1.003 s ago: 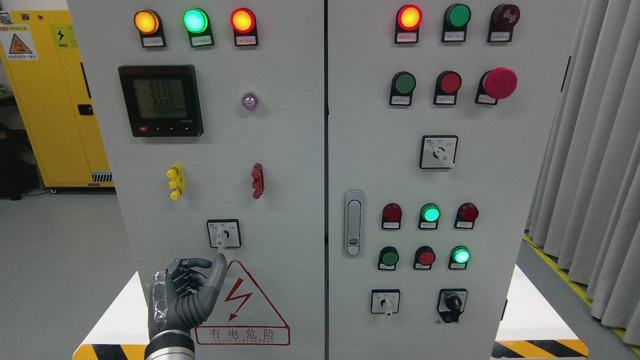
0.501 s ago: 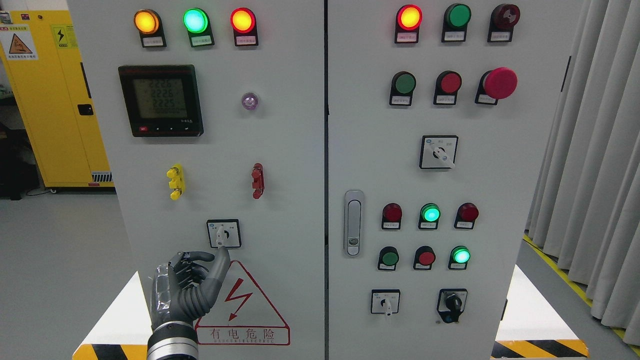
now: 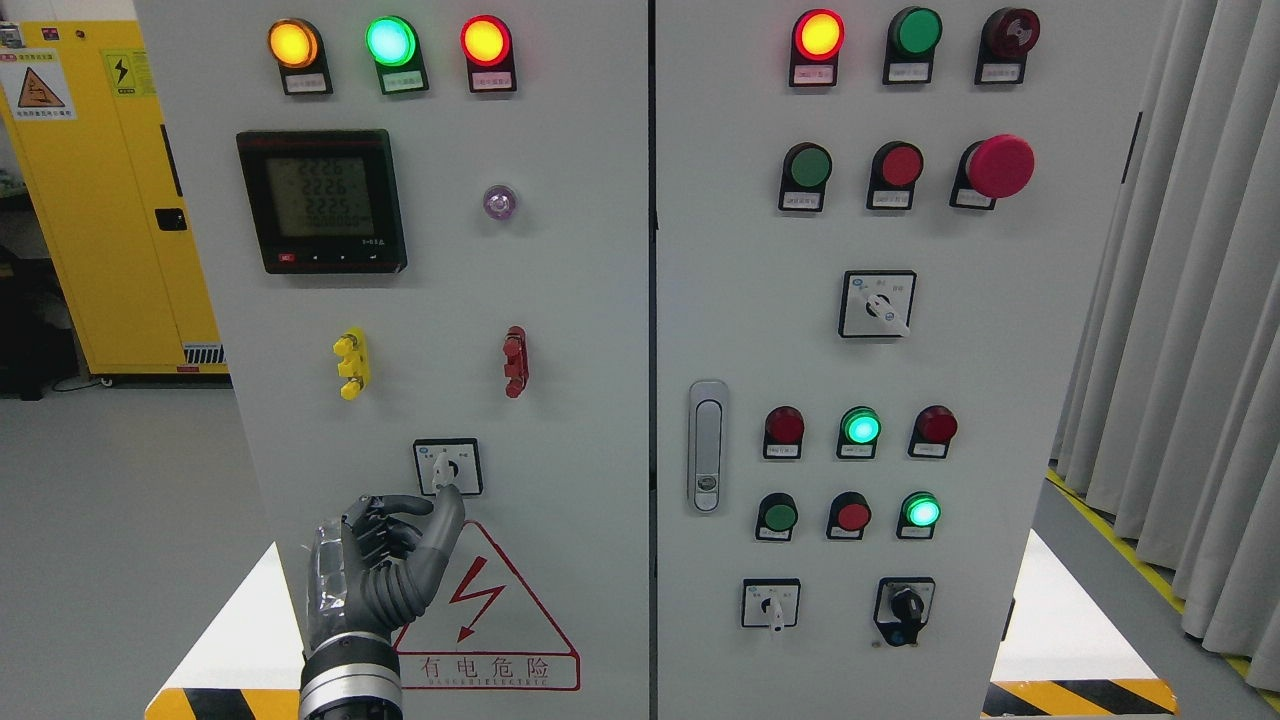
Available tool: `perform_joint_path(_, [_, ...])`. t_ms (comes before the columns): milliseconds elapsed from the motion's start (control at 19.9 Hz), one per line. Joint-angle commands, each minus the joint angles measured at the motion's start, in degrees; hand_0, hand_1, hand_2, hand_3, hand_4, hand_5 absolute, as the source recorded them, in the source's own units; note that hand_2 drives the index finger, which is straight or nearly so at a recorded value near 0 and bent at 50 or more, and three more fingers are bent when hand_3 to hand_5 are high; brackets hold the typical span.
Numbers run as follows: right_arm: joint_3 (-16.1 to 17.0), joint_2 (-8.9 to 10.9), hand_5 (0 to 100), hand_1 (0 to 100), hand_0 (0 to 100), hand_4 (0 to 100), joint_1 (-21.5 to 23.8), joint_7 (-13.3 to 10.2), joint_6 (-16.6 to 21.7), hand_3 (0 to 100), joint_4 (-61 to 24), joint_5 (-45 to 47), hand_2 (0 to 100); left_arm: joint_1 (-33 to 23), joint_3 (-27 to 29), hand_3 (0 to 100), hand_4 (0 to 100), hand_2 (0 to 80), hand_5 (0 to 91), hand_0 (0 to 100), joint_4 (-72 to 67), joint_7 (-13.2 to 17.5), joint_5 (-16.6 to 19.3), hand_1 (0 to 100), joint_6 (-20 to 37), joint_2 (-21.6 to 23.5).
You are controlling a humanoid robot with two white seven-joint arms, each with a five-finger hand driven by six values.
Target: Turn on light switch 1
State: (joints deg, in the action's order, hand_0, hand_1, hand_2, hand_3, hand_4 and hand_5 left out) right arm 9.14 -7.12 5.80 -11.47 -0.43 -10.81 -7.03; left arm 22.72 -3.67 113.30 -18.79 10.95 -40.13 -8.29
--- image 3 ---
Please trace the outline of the grey robotic humanoid hand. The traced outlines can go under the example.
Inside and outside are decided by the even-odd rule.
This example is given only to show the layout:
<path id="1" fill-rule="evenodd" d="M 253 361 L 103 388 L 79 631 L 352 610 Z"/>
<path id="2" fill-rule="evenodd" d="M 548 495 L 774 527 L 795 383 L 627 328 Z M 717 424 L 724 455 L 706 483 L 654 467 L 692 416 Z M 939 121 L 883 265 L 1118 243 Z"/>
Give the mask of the grey robotic humanoid hand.
<path id="1" fill-rule="evenodd" d="M 431 497 L 362 495 L 315 530 L 308 559 L 307 651 L 338 635 L 390 633 L 424 615 L 466 519 L 453 484 Z"/>

